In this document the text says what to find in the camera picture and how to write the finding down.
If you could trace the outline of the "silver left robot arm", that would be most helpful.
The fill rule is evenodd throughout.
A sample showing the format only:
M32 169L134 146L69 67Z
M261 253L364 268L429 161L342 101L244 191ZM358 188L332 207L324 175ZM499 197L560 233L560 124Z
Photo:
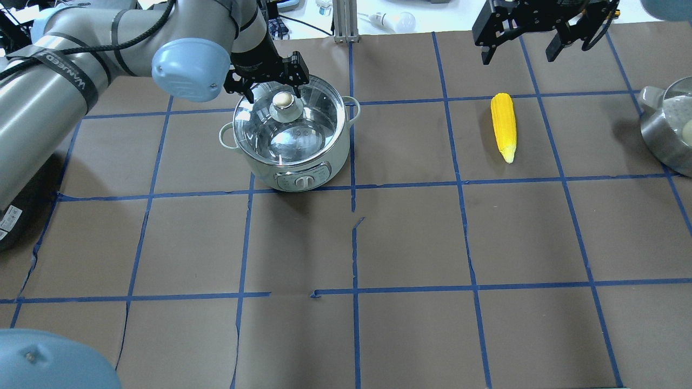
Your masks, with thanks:
M2 71L2 210L119 76L151 77L205 103L253 84L309 82L299 52L281 57L255 1L169 1L165 10L66 7Z

